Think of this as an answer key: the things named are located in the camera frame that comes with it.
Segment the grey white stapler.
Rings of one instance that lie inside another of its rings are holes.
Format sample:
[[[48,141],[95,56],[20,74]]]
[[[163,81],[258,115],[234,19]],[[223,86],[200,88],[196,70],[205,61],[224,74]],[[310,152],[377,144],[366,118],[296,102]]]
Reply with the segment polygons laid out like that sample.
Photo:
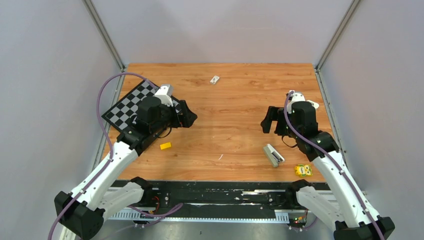
[[[285,158],[271,144],[264,146],[263,151],[274,168],[277,168],[280,164],[283,164],[286,161]]]

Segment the white staple box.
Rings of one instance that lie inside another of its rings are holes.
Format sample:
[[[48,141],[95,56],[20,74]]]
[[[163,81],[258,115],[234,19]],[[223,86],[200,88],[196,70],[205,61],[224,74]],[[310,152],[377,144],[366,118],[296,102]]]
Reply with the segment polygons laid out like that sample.
[[[215,85],[219,81],[220,77],[217,75],[214,75],[213,78],[210,80],[210,83]]]

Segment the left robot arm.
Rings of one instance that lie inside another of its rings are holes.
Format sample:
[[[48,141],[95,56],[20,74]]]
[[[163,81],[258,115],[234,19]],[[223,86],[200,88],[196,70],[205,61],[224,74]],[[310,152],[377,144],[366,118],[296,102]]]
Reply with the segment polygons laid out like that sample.
[[[118,135],[109,155],[70,192],[60,191],[54,198],[56,223],[62,224],[82,240],[92,239],[104,222],[121,209],[153,201],[151,185],[141,177],[130,180],[122,189],[108,194],[109,187],[123,170],[138,158],[166,129],[190,128],[198,116],[185,100],[173,102],[161,97],[145,97],[135,114]]]

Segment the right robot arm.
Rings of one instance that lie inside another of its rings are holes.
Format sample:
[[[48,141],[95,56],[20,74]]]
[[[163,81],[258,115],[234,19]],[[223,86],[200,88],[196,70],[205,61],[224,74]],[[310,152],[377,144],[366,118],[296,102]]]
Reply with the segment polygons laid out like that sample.
[[[361,192],[350,174],[342,153],[332,135],[319,130],[316,109],[311,102],[290,102],[285,107],[269,106],[260,123],[268,134],[275,121],[274,133],[296,141],[325,178],[338,207],[319,195],[305,179],[292,182],[285,191],[286,204],[312,211],[333,232],[336,240],[386,240],[395,230],[393,220],[383,217]]]

